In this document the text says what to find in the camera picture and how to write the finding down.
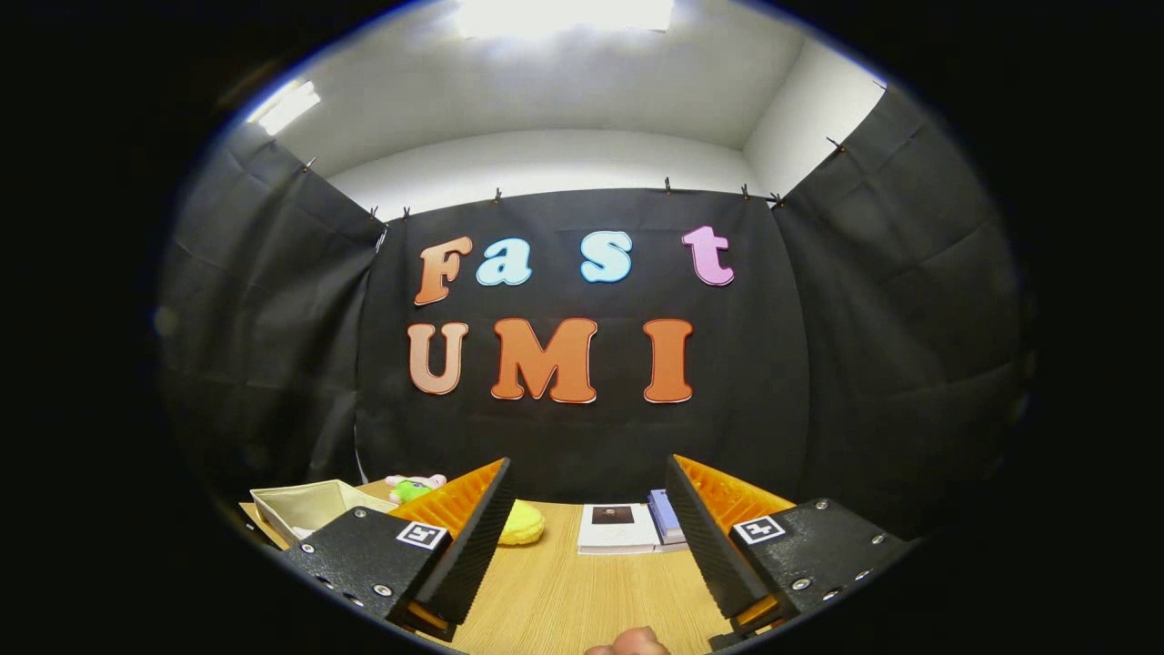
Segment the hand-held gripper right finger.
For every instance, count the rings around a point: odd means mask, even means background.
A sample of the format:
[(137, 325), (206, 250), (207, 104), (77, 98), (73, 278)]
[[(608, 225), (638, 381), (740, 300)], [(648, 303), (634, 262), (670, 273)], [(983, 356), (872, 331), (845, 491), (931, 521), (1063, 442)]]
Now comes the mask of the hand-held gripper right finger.
[(831, 607), (897, 564), (913, 540), (839, 501), (794, 503), (679, 455), (667, 494), (728, 633), (714, 650)]

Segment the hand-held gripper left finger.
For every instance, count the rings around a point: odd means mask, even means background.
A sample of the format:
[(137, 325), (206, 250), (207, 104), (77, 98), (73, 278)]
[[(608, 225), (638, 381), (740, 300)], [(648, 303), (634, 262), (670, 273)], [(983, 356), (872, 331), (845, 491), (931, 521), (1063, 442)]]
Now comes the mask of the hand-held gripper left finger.
[(281, 551), (356, 612), (450, 641), (468, 618), (513, 506), (501, 458), (391, 511), (356, 506)]

